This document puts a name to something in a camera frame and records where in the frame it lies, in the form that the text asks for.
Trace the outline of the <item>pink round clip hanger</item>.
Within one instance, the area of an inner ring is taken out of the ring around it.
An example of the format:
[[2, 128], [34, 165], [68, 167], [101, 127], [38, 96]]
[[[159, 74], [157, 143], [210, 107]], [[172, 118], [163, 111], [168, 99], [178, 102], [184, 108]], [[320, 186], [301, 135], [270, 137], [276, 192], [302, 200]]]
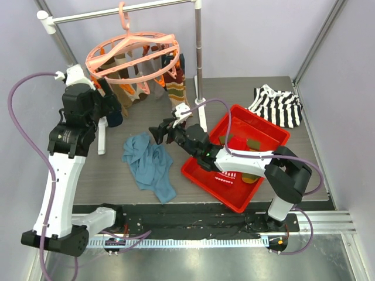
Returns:
[[[175, 78], [176, 68], [180, 67], [180, 46], [175, 35], [160, 32], [132, 32], [130, 18], [124, 8], [125, 3], [120, 2], [118, 14], [125, 33], [102, 42], [89, 52], [86, 57], [86, 67], [89, 73], [95, 80], [104, 77], [110, 84], [147, 83], [148, 85], [149, 81], [154, 81], [161, 87], [165, 87], [163, 74], [169, 73]], [[132, 51], [132, 59], [127, 55], [127, 62], [116, 66], [114, 57], [128, 51]], [[129, 75], [126, 80], [121, 79], [118, 75], [118, 70], [124, 68], [130, 70], [135, 64], [142, 67], [144, 64], [160, 60], [162, 55], [169, 53], [173, 53], [175, 58], [165, 67], [162, 67], [162, 63], [160, 63], [151, 71], [141, 71], [142, 76]]]

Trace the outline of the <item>red christmas sock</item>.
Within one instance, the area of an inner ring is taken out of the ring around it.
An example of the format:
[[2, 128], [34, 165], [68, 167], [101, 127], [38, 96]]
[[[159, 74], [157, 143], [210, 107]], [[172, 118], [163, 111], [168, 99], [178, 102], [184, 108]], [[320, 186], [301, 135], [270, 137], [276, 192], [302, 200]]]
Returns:
[[236, 172], [217, 172], [214, 179], [227, 186], [232, 186], [236, 179]]
[[232, 136], [228, 142], [228, 147], [234, 150], [249, 151], [247, 139], [240, 136]]

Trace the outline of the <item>olive green orange-toe sock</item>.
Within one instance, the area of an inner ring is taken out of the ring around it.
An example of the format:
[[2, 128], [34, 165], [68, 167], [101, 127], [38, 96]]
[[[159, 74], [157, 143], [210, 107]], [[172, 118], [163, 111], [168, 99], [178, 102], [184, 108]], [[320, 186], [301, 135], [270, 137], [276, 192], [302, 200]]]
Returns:
[[248, 173], [242, 173], [241, 174], [241, 179], [244, 183], [247, 183], [247, 184], [253, 184], [255, 183], [258, 179], [260, 178], [260, 176], [257, 176], [257, 175], [254, 175], [254, 174], [248, 174]]

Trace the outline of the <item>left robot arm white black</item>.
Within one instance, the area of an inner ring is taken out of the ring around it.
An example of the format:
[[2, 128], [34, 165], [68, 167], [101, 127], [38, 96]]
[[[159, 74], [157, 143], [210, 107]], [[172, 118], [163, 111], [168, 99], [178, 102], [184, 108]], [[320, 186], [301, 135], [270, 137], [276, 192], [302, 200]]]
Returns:
[[60, 121], [49, 134], [47, 178], [40, 215], [32, 230], [21, 236], [23, 245], [79, 257], [91, 237], [103, 230], [117, 234], [124, 229], [122, 208], [103, 203], [81, 219], [72, 218], [77, 183], [99, 120], [120, 109], [106, 79], [98, 81], [101, 95], [89, 82], [68, 85], [62, 96]]

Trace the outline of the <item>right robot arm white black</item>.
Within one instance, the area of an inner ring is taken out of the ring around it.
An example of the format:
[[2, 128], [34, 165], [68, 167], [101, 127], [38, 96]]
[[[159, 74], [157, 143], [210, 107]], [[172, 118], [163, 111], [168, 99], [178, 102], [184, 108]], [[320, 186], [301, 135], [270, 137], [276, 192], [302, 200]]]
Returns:
[[289, 211], [302, 201], [312, 175], [310, 167], [285, 146], [267, 152], [229, 149], [212, 143], [200, 125], [185, 128], [175, 118], [164, 119], [149, 131], [158, 145], [165, 136], [168, 143], [177, 143], [207, 172], [239, 172], [267, 179], [275, 192], [264, 217], [271, 231], [285, 225]]

